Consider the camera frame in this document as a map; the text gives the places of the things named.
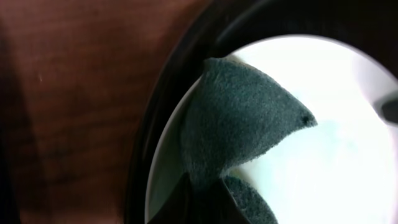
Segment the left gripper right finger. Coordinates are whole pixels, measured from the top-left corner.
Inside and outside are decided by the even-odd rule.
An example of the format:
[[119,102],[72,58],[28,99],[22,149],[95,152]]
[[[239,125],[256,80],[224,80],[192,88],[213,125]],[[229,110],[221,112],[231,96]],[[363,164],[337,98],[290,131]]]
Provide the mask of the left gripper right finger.
[[222,179],[214,184],[214,223],[251,224],[238,208],[236,201]]

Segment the mint plate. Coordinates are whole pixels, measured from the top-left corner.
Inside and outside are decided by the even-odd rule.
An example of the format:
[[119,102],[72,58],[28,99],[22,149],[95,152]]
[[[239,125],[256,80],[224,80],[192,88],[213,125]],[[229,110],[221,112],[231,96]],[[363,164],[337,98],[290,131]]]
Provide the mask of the mint plate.
[[[376,100],[397,92],[388,70],[352,46],[314,35],[260,40],[218,58],[270,76],[317,121],[230,172],[257,190],[275,223],[397,222],[397,124],[374,109]],[[180,126],[205,60],[157,143],[147,181],[146,223],[188,174]]]

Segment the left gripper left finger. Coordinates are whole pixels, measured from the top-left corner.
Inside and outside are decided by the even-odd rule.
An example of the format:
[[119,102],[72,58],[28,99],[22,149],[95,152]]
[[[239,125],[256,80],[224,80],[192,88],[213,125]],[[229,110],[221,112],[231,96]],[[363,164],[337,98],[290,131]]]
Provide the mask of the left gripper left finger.
[[189,224],[193,192],[188,174],[182,175],[161,209],[148,224]]

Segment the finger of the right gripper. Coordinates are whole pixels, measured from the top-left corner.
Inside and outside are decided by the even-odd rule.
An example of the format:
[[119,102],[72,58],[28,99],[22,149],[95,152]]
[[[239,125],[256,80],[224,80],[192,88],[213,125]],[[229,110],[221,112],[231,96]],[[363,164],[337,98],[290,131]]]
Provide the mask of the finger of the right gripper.
[[374,109],[380,118],[384,121],[397,124],[398,102],[397,92],[391,92],[374,102]]

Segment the green and yellow sponge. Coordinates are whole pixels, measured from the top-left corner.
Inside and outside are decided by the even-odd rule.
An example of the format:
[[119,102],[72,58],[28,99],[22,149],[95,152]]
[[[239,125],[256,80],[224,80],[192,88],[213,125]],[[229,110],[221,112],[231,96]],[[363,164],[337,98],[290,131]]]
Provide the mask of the green and yellow sponge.
[[260,70],[228,58],[206,59],[180,126],[196,220],[217,223],[221,198],[227,197],[233,204],[228,222],[275,223],[257,190],[230,172],[316,124],[304,104]]

